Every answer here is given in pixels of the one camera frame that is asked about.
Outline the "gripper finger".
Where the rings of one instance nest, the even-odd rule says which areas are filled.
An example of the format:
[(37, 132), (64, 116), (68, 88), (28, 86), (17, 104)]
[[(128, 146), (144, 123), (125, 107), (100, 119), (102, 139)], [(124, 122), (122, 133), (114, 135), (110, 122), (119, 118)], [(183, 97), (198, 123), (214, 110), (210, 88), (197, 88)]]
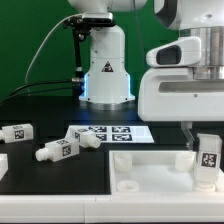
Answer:
[(181, 122), (181, 130), (187, 139), (186, 146), (190, 151), (193, 150), (193, 143), (194, 143), (194, 137), (191, 133), (192, 126), (193, 126), (193, 123), (190, 121)]

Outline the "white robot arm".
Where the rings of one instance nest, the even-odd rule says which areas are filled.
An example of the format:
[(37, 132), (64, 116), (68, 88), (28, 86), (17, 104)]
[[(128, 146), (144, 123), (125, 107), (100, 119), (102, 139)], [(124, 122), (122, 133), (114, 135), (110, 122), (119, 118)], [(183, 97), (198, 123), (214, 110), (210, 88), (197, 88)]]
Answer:
[(147, 1), (68, 0), (79, 12), (76, 24), (92, 37), (80, 100), (105, 110), (136, 99), (142, 120), (179, 121), (192, 144), (194, 121), (224, 121), (224, 0), (153, 0), (157, 20), (180, 36), (148, 51), (150, 68), (134, 97), (124, 68), (124, 32), (113, 14)]

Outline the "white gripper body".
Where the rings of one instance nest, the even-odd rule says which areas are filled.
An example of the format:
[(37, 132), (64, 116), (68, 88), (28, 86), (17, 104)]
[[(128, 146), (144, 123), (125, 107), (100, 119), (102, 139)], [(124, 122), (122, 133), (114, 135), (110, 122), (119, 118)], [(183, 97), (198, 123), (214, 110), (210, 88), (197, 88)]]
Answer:
[(224, 81), (194, 80), (191, 68), (149, 69), (138, 115), (143, 121), (224, 121)]

